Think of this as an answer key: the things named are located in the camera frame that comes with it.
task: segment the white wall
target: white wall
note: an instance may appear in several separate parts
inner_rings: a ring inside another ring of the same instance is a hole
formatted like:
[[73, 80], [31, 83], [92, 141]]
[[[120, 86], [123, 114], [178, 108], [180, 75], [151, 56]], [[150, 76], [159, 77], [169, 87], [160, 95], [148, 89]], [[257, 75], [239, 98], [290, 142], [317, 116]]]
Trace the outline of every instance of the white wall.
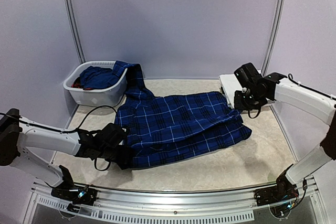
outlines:
[[261, 68], [276, 0], [73, 0], [87, 60], [142, 64], [147, 78]]
[[[268, 72], [336, 94], [336, 0], [285, 0]], [[319, 120], [286, 104], [276, 110], [298, 156], [304, 157], [328, 130]], [[314, 174], [330, 223], [336, 223], [336, 162]]]
[[[79, 65], [64, 0], [0, 0], [0, 31], [0, 111], [64, 127], [75, 104], [62, 81]], [[22, 222], [32, 182], [0, 167], [0, 223]]]

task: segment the folded cloth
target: folded cloth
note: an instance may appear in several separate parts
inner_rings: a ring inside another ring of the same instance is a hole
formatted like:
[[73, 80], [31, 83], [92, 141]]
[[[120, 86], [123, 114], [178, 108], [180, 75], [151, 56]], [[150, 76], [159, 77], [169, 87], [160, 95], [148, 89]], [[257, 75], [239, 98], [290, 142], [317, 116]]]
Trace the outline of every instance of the folded cloth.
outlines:
[[84, 70], [79, 77], [83, 89], [107, 89], [119, 81], [112, 69], [93, 66]]
[[145, 87], [139, 64], [117, 61], [113, 73], [127, 70], [126, 102], [115, 123], [128, 127], [124, 145], [134, 149], [130, 167], [147, 168], [226, 148], [250, 137], [240, 112], [219, 92], [155, 97]]

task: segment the table surface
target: table surface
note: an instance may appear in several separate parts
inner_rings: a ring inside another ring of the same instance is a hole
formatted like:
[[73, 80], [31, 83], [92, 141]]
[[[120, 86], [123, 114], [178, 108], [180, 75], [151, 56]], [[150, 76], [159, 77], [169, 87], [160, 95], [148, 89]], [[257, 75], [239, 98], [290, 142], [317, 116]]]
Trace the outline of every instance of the table surface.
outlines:
[[[145, 80], [145, 84], [155, 96], [220, 90], [219, 80]], [[69, 128], [77, 127], [91, 109], [80, 106]], [[88, 116], [82, 128], [102, 129], [114, 122], [114, 116], [110, 109], [97, 109]], [[256, 119], [250, 119], [247, 114], [242, 117], [244, 124], [253, 131], [249, 139], [178, 163], [141, 170], [121, 170], [112, 163], [107, 171], [100, 172], [88, 158], [57, 152], [54, 164], [68, 168], [76, 182], [130, 190], [222, 190], [273, 182], [295, 162], [279, 124], [270, 108], [263, 109]], [[98, 161], [98, 168], [106, 165], [107, 162]]]

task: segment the plaid fabric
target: plaid fabric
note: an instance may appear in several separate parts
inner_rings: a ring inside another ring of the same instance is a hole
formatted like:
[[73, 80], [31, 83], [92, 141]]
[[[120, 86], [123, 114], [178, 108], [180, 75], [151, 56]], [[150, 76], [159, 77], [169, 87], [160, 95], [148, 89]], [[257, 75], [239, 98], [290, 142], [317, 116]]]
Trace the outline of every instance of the plaid fabric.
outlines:
[[125, 146], [135, 150], [133, 168], [147, 168], [227, 148], [250, 137], [237, 110], [219, 92], [155, 97], [145, 87], [139, 64], [117, 61], [115, 74], [127, 68], [127, 99], [115, 123], [130, 129]]

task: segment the white plastic basket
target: white plastic basket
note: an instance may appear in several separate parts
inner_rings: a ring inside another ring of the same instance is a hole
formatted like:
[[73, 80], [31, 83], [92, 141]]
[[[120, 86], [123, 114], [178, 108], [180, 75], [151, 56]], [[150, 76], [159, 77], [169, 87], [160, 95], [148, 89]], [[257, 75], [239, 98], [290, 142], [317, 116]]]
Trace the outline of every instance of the white plastic basket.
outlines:
[[79, 77], [79, 75], [88, 67], [102, 67], [102, 68], [111, 68], [115, 61], [88, 61], [81, 65], [79, 65], [74, 72], [64, 81], [63, 87], [66, 90], [69, 90], [70, 94], [72, 95], [73, 99], [77, 104], [86, 105], [86, 106], [101, 106], [101, 105], [110, 105], [116, 106], [121, 98], [124, 95], [126, 90], [127, 82], [126, 82], [126, 72], [125, 69], [124, 73], [122, 74], [119, 81], [107, 88], [107, 89], [94, 89], [94, 90], [83, 90], [72, 88], [73, 82]]

